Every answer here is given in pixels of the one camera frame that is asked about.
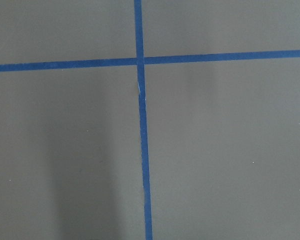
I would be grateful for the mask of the brown paper table cover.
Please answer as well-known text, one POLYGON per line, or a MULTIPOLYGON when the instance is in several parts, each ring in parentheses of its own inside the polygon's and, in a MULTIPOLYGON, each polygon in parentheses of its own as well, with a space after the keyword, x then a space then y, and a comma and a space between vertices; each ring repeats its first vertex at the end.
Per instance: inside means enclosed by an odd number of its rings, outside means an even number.
MULTIPOLYGON (((144 57, 300 50, 300 0, 141 0, 144 57)), ((0 65, 137 58, 134 0, 0 0, 0 65)), ((152 240, 300 240, 300 57, 144 64, 152 240)), ((146 240, 137 65, 0 72, 0 240, 146 240)))

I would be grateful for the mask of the blue tape vertical strip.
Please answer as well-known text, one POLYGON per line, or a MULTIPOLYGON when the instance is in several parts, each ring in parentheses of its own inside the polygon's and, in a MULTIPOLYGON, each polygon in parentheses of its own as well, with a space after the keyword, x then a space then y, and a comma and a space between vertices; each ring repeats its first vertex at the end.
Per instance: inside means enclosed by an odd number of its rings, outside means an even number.
POLYGON ((135 21, 136 68, 137 68, 137 81, 138 81, 138 89, 139 89, 138 106, 139 106, 142 185, 143 185, 143 192, 144 192, 145 238, 147 240, 152 240, 153 239, 152 205, 151 205, 149 148, 148 148, 142 2, 140 0, 135 0, 133 3, 134 3, 134 21, 135 21))

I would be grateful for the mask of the blue tape horizontal strip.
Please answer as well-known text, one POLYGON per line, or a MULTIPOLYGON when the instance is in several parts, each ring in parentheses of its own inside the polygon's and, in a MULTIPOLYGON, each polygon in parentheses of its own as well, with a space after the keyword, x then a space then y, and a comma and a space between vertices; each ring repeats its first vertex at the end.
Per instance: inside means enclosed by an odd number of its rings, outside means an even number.
MULTIPOLYGON (((190 54, 171 56, 148 56, 142 61, 145 65, 179 64, 197 62, 240 61, 261 59, 300 58, 300 50, 275 50, 253 52, 231 52, 211 54, 190 54)), ((70 61, 48 61, 30 63, 0 64, 0 72, 21 72, 39 70, 64 70, 97 67, 136 66, 137 58, 110 58, 70 61)))

